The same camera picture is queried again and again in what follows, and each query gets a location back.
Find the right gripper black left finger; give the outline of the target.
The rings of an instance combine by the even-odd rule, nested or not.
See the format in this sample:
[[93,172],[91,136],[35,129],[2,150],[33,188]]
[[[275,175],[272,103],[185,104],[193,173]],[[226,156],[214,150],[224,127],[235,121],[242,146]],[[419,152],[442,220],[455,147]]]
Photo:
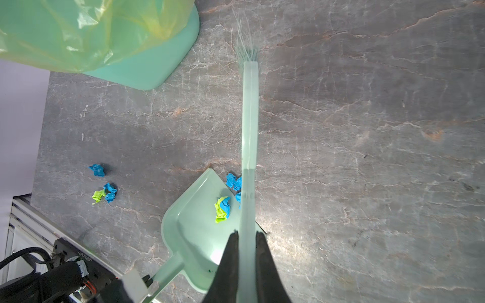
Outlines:
[[239,234],[234,231],[227,241],[212,285],[202,303],[235,303],[239,279]]

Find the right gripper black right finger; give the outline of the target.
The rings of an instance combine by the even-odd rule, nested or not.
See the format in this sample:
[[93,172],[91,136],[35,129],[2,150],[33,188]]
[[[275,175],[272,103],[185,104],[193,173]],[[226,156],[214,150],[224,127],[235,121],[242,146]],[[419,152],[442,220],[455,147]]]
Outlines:
[[256,233],[256,291],[258,302],[291,303],[262,232]]

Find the mint green dustpan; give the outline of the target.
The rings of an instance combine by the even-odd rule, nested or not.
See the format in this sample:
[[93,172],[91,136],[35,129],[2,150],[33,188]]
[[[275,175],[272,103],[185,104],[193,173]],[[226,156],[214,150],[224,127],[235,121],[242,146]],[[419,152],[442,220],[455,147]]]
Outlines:
[[[215,204],[229,197],[230,217],[216,223]],[[152,302],[178,275],[184,275],[197,291],[206,294],[212,285],[229,236],[240,228],[242,207],[213,169],[207,169],[168,209],[161,232],[169,259],[153,276],[159,284]]]

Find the mint green hand brush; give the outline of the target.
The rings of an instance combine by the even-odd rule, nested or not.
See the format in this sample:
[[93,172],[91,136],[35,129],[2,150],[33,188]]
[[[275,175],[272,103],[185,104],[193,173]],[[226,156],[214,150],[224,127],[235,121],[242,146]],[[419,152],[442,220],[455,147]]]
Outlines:
[[259,48],[249,23],[234,16],[237,25],[236,55],[242,76],[241,218],[239,222],[239,277],[237,302],[257,302],[255,174],[258,152]]

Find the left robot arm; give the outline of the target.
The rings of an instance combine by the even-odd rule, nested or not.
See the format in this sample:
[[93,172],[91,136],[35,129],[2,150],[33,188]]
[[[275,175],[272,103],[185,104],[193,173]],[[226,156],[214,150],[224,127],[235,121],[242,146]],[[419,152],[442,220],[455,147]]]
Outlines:
[[23,258],[32,272],[1,285],[1,302],[72,302],[70,295],[84,285],[88,276],[86,263],[79,257],[58,267],[47,251],[28,247],[1,262],[1,268]]

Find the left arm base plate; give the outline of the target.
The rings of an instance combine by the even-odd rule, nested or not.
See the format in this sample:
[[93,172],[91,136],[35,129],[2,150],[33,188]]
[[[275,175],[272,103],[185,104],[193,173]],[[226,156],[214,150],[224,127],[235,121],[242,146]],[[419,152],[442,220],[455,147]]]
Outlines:
[[112,281],[117,279],[116,274],[97,261],[93,256],[88,255],[85,251],[77,248],[66,239],[59,238],[54,242],[53,266],[57,268],[68,260],[81,259],[85,262],[88,275],[83,279],[83,285],[88,285],[95,293],[100,292]]

